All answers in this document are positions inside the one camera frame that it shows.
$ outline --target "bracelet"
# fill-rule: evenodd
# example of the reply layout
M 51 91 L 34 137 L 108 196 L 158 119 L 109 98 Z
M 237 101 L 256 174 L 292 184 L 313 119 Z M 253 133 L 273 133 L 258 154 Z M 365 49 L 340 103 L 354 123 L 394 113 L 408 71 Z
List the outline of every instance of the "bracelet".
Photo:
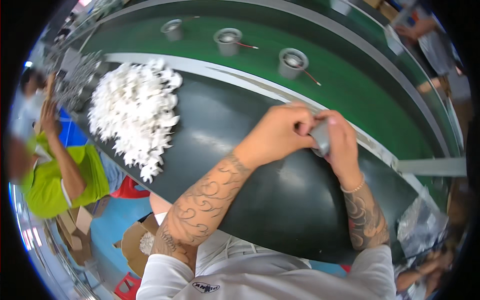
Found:
M 363 185 L 365 184 L 365 174 L 362 173 L 361 175 L 362 175 L 362 180 L 361 180 L 361 183 L 358 187 L 356 187 L 355 189 L 350 190 L 350 191 L 345 191 L 344 188 L 342 186 L 340 186 L 340 189 L 342 190 L 342 192 L 347 193 L 347 194 L 351 194 L 351 193 L 356 192 L 359 189 L 361 189 L 363 187 Z

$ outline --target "tattooed arm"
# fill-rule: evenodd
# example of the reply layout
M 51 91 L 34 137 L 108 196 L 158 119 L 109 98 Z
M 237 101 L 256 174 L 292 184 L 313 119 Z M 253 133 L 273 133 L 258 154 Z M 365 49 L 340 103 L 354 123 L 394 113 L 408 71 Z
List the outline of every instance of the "tattooed arm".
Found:
M 259 166 L 314 146 L 307 133 L 315 120 L 302 105 L 275 106 L 250 134 L 169 209 L 152 254 L 179 259 L 195 272 L 197 247 L 222 221 L 247 178 Z
M 173 204 L 161 224 L 153 253 L 178 258 L 195 270 L 196 248 L 220 225 L 253 172 L 232 152 Z
M 345 204 L 350 240 L 355 250 L 381 244 L 390 246 L 387 221 L 366 183 L 355 192 L 346 192 Z
M 324 110 L 317 117 L 328 119 L 330 153 L 325 159 L 345 193 L 350 240 L 355 250 L 390 243 L 387 222 L 358 165 L 357 133 L 334 110 Z

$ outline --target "arm tattoo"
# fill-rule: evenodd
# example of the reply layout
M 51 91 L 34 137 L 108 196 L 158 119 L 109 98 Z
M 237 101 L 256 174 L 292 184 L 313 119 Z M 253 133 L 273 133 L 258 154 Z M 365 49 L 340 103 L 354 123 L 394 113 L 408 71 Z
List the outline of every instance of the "arm tattoo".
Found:
M 387 221 L 372 192 L 365 184 L 353 193 L 345 193 L 350 240 L 355 250 L 381 244 L 390 246 Z
M 228 154 L 173 204 L 156 233 L 152 254 L 176 257 L 194 271 L 196 248 L 218 228 L 251 173 Z

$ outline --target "gray component in hand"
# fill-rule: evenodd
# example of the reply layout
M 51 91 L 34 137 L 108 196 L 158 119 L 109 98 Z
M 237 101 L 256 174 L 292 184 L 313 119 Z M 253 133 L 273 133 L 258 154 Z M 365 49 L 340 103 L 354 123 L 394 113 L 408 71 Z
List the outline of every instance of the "gray component in hand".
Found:
M 327 120 L 323 120 L 309 133 L 317 142 L 320 149 L 312 148 L 312 151 L 320 157 L 324 157 L 330 151 L 330 139 L 328 135 Z

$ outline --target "denim jeans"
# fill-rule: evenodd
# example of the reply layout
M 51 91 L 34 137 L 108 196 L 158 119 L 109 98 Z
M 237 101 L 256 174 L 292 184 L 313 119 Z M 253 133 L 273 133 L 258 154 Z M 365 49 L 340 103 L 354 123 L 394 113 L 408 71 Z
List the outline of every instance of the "denim jeans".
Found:
M 92 141 L 88 140 L 86 145 L 95 145 Z M 100 150 L 96 150 L 98 155 L 100 156 L 100 162 L 102 163 L 103 171 L 105 172 L 105 176 L 107 177 L 108 181 L 108 188 L 110 190 L 110 194 L 114 191 L 118 190 L 121 186 L 121 183 L 127 176 L 123 172 L 123 170 L 114 162 L 110 157 L 108 157 L 105 153 Z

